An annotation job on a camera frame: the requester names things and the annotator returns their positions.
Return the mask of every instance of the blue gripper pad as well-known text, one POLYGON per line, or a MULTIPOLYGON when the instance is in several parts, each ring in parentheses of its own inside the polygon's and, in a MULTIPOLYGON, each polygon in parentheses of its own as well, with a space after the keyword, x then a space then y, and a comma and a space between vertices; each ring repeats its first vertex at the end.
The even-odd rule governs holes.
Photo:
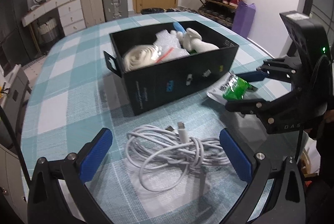
POLYGON ((112 143, 113 134, 109 129, 106 129, 100 139, 88 152, 85 159, 81 162, 79 177, 83 183, 89 182, 93 179, 112 143))
POLYGON ((253 178, 252 164, 233 140, 227 129, 221 130, 219 141, 240 180, 250 184, 253 178))

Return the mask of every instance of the shoe box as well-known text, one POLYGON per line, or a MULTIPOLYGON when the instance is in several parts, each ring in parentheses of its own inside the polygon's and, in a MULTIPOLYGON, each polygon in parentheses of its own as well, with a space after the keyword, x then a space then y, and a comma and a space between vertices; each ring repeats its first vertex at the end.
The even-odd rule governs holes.
POLYGON ((122 79, 135 115, 206 89, 223 77, 232 66, 239 48, 235 42, 197 21, 180 24, 184 29, 196 30, 204 42, 215 44, 219 49, 126 72, 124 55, 136 45, 153 44, 158 32, 164 29, 168 32, 174 30, 173 23, 137 27, 110 34, 116 57, 104 52, 106 65, 122 79))

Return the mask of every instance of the storage box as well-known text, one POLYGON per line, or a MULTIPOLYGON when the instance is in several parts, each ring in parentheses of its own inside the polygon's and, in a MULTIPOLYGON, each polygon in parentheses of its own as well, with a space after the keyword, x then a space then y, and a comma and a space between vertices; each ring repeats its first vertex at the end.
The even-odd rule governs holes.
POLYGON ((122 78, 135 115, 201 91, 218 81, 231 68, 239 48, 236 43, 197 21, 180 24, 185 29, 190 27, 196 30, 203 41, 220 49, 125 72, 124 55, 136 45, 153 44, 158 32, 164 29, 168 32, 174 30, 173 23, 143 26, 110 34, 116 58, 104 52, 106 65, 122 78))

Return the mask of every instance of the blue and white checkered tablecloth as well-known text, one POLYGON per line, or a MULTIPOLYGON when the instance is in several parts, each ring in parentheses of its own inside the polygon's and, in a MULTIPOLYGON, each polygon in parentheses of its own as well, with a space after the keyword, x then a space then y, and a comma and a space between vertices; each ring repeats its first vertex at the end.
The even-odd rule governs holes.
MULTIPOLYGON (((110 33, 129 28, 196 20, 240 45, 232 70, 255 70, 268 56, 258 47, 212 20, 193 13, 161 13, 136 16, 97 25, 59 41, 50 51, 33 88, 22 131, 22 152, 32 176, 39 157, 49 161, 78 152, 101 128, 109 128, 114 143, 88 189, 115 224, 218 223, 231 209, 246 184, 232 166, 203 169, 200 177, 186 177, 164 193, 148 193, 138 185, 138 175, 124 159, 126 133, 143 124, 166 128, 178 121, 192 136, 217 137, 222 122, 231 124, 224 106, 205 91, 155 110, 134 116, 119 77, 106 67, 103 51, 113 54, 110 33)), ((267 100, 290 90, 289 84, 266 80, 254 84, 267 100)), ((229 125, 238 130, 240 125, 229 125)), ((178 170, 157 174, 152 183, 169 185, 178 170)), ((253 215, 261 210, 271 182, 253 215)))

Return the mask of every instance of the box handle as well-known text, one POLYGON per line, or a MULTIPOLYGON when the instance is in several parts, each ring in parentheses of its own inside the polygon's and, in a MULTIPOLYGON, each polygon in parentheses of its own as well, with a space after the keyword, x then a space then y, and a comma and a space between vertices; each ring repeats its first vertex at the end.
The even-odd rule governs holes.
POLYGON ((114 74, 122 78, 120 68, 118 66, 116 58, 112 57, 106 51, 103 52, 106 59, 106 67, 111 70, 114 74))

